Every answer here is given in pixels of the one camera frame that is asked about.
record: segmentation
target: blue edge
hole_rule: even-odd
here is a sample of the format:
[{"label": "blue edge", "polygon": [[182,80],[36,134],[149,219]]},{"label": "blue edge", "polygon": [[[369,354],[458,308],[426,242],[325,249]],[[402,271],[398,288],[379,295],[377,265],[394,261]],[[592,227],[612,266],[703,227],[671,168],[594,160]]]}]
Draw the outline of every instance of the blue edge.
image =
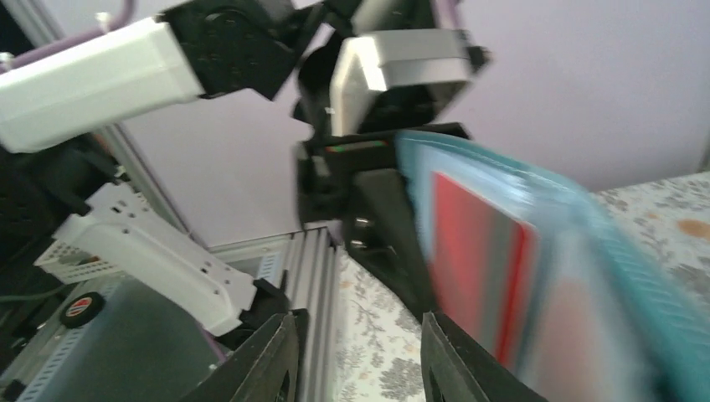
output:
[{"label": "blue edge", "polygon": [[629,303],[635,319],[646,329],[650,347],[674,390],[686,402],[710,401],[710,322],[662,275],[655,262],[623,234],[589,192],[568,178],[491,152],[474,142],[431,132],[402,131],[396,140],[399,168],[417,185],[417,147],[434,147],[495,166],[521,177],[533,178],[564,194],[583,210],[584,223],[599,244],[599,255],[609,264],[608,274]]}]

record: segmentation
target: white basket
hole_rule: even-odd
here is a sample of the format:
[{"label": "white basket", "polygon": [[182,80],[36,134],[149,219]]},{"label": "white basket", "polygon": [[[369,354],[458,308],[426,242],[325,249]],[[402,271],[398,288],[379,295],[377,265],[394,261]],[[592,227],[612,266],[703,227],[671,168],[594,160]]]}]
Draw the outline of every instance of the white basket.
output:
[{"label": "white basket", "polygon": [[121,272],[118,266],[61,241],[55,241],[34,264],[63,283],[81,282]]}]

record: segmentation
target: white wall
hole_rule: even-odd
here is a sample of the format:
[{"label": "white wall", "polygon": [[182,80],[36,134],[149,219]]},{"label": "white wall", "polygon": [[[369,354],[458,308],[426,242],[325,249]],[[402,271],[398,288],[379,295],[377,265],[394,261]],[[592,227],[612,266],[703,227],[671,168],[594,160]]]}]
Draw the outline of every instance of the white wall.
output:
[{"label": "white wall", "polygon": [[[67,34],[118,9],[117,0],[44,3]],[[177,2],[139,3],[144,17]],[[465,0],[462,9],[496,61],[442,120],[592,189],[698,164],[710,131],[707,1]],[[291,83],[275,104],[239,93],[126,126],[188,225],[219,245],[296,227],[290,148],[309,132],[288,118],[295,98]]]}]

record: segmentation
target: brown spot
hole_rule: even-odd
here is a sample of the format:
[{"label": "brown spot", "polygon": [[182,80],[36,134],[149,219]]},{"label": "brown spot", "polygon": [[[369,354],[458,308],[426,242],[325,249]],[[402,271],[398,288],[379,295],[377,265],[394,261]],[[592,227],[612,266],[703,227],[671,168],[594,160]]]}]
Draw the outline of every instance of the brown spot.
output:
[{"label": "brown spot", "polygon": [[678,221],[678,228],[686,235],[710,241],[710,224],[695,219]]}]

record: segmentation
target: marble tabletop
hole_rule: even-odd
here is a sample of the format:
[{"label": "marble tabletop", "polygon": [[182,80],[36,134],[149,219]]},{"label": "marble tabletop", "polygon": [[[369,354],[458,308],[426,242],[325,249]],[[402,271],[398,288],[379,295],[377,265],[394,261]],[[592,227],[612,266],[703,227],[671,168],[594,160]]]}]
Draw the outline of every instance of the marble tabletop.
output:
[{"label": "marble tabletop", "polygon": [[[595,195],[710,316],[710,173]],[[334,400],[424,401],[419,324],[346,255],[341,261]]]}]

